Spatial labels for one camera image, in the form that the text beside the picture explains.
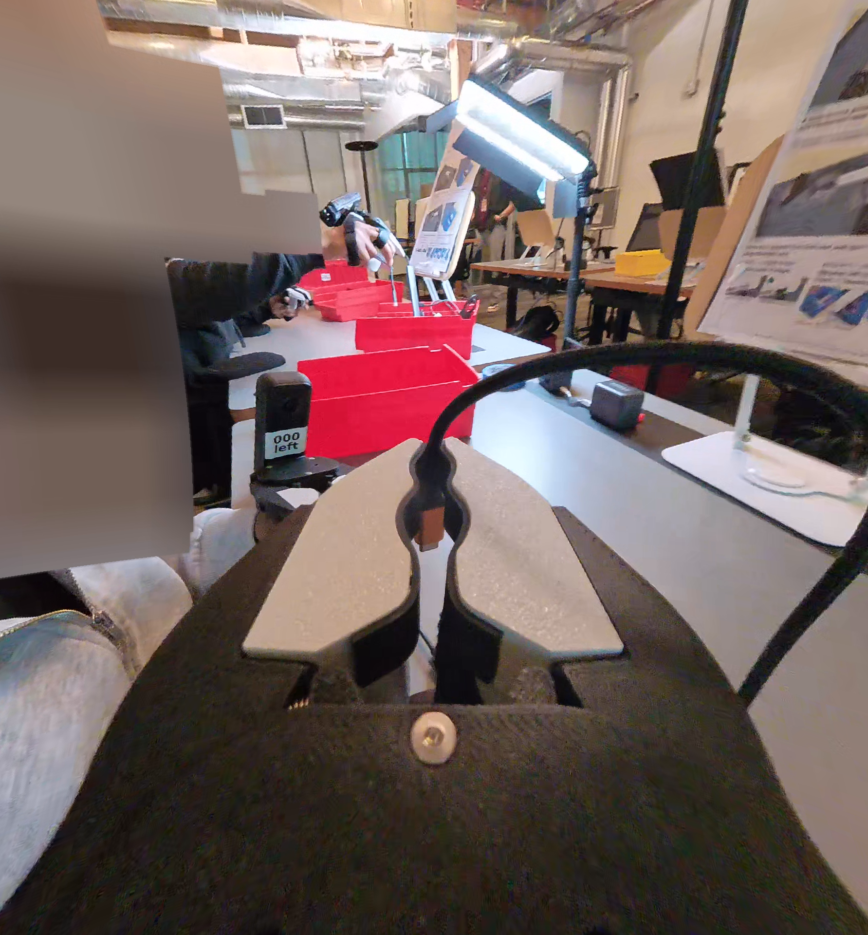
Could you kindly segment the red bag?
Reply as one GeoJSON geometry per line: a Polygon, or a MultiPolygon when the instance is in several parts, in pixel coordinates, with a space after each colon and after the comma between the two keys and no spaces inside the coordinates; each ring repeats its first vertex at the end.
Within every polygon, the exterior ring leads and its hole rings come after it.
{"type": "Polygon", "coordinates": [[[681,396],[694,378],[697,368],[693,365],[657,365],[653,388],[648,389],[650,365],[630,365],[619,368],[619,380],[639,391],[651,393],[664,399],[681,396]]]}

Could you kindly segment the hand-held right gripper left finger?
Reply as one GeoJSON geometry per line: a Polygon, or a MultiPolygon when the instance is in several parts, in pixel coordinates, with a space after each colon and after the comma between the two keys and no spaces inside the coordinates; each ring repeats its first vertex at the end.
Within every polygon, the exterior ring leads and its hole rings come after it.
{"type": "Polygon", "coordinates": [[[423,446],[401,442],[316,500],[244,639],[246,656],[346,672],[359,687],[404,666],[420,630],[404,507],[423,446]]]}

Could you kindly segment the light panel stand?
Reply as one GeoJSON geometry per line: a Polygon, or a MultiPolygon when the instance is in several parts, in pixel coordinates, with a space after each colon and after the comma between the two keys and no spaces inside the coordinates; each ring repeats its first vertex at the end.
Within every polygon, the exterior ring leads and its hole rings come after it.
{"type": "Polygon", "coordinates": [[[598,195],[598,190],[593,184],[597,176],[598,168],[594,159],[590,158],[586,169],[582,171],[576,183],[577,209],[570,251],[564,331],[560,341],[560,350],[562,351],[575,348],[579,344],[575,334],[577,308],[582,290],[583,242],[587,226],[591,224],[597,211],[597,205],[593,201],[598,195]]]}

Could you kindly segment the black stand with round top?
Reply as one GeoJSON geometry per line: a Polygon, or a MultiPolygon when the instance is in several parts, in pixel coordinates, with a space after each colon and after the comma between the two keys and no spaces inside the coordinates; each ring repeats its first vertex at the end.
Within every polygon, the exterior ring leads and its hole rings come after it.
{"type": "Polygon", "coordinates": [[[661,340],[669,339],[671,334],[674,313],[683,286],[686,263],[696,230],[698,211],[704,205],[705,179],[710,155],[714,149],[717,134],[720,131],[723,105],[748,4],[748,1],[730,1],[727,8],[720,48],[713,69],[706,109],[698,137],[695,159],[684,192],[683,213],[659,314],[657,337],[661,340]]]}
{"type": "Polygon", "coordinates": [[[358,138],[345,142],[344,147],[347,152],[357,154],[359,157],[363,181],[362,190],[365,202],[365,212],[371,213],[372,201],[371,186],[369,183],[368,155],[370,153],[374,153],[378,149],[379,143],[372,139],[358,138]]]}

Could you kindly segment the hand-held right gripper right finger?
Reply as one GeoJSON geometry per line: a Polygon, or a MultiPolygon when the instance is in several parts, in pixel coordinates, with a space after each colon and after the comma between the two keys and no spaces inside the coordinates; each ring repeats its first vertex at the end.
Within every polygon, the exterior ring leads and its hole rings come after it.
{"type": "Polygon", "coordinates": [[[554,509],[521,477],[463,442],[451,465],[452,541],[434,665],[448,705],[578,705],[564,665],[625,650],[554,509]]]}

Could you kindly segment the silver ventilation duct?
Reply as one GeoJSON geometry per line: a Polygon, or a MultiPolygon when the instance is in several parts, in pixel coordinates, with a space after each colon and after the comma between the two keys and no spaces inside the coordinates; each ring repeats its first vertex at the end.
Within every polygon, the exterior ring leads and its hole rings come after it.
{"type": "MultiPolygon", "coordinates": [[[[472,73],[503,83],[533,70],[611,71],[626,67],[626,53],[591,45],[561,43],[538,37],[477,38],[485,53],[472,73]]],[[[417,93],[448,103],[455,69],[449,41],[345,41],[299,37],[295,45],[297,75],[268,74],[262,68],[243,73],[237,66],[221,70],[225,98],[236,102],[286,102],[292,107],[353,110],[378,106],[388,94],[417,93]]]]}

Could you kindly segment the grey box device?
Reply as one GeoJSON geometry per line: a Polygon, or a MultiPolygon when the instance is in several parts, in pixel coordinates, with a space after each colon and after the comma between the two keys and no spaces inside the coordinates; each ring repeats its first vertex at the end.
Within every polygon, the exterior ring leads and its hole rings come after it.
{"type": "Polygon", "coordinates": [[[589,412],[597,423],[616,432],[635,430],[643,419],[645,393],[618,380],[602,380],[591,393],[589,412]]]}

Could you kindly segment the wooden work table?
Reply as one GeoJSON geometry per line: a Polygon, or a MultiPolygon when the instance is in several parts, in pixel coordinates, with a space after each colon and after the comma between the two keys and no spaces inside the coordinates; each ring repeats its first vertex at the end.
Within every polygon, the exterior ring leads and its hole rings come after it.
{"type": "MultiPolygon", "coordinates": [[[[526,291],[538,297],[565,296],[568,291],[567,270],[531,266],[519,262],[474,263],[471,272],[481,274],[484,286],[495,286],[505,292],[505,324],[503,330],[512,333],[521,322],[519,293],[526,291]]],[[[663,312],[666,283],[615,274],[611,270],[580,273],[579,296],[588,296],[590,311],[587,323],[562,324],[562,341],[572,339],[586,344],[599,344],[605,337],[625,342],[630,334],[642,334],[631,327],[632,318],[653,321],[657,337],[670,337],[674,321],[683,321],[687,305],[695,292],[684,285],[670,312],[663,312]]]]}

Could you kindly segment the person's left forearm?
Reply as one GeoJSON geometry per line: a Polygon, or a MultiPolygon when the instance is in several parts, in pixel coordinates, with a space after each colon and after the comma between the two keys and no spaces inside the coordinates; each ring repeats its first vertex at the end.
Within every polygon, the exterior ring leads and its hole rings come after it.
{"type": "Polygon", "coordinates": [[[255,508],[213,508],[197,513],[187,551],[176,560],[178,574],[200,599],[256,544],[255,508]]]}

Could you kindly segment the black backpack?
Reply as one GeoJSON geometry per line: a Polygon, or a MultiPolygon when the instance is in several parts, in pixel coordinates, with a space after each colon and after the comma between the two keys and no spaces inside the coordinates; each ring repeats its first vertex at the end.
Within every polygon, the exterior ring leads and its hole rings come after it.
{"type": "Polygon", "coordinates": [[[556,340],[560,324],[556,308],[550,304],[540,304],[527,310],[509,333],[535,343],[545,343],[547,339],[556,340]]]}

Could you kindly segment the led light panel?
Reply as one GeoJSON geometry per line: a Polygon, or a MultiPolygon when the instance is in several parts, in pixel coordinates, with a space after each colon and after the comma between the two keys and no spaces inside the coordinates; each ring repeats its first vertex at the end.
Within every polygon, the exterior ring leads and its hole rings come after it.
{"type": "Polygon", "coordinates": [[[457,123],[453,147],[504,182],[520,212],[545,206],[548,183],[577,189],[598,176],[588,143],[480,76],[463,83],[456,101],[417,123],[426,134],[457,123]]]}

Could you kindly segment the red plastic bin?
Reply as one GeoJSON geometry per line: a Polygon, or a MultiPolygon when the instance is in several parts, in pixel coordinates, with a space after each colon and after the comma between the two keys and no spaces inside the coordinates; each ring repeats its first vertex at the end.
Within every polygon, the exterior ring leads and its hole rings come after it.
{"type": "Polygon", "coordinates": [[[373,315],[358,319],[354,345],[358,352],[380,353],[416,347],[448,346],[464,360],[472,354],[472,332],[480,299],[440,300],[419,305],[414,315],[409,302],[383,302],[373,315]]]}
{"type": "Polygon", "coordinates": [[[323,321],[347,322],[375,317],[382,307],[403,301],[404,287],[404,282],[398,280],[330,284],[313,291],[313,307],[323,321]]]}
{"type": "Polygon", "coordinates": [[[301,277],[297,286],[315,295],[322,290],[346,291],[370,283],[369,273],[365,268],[348,265],[347,262],[340,261],[312,269],[301,277]]]}
{"type": "Polygon", "coordinates": [[[311,382],[306,453],[337,461],[426,440],[440,413],[480,379],[448,346],[302,360],[297,369],[311,382]]]}

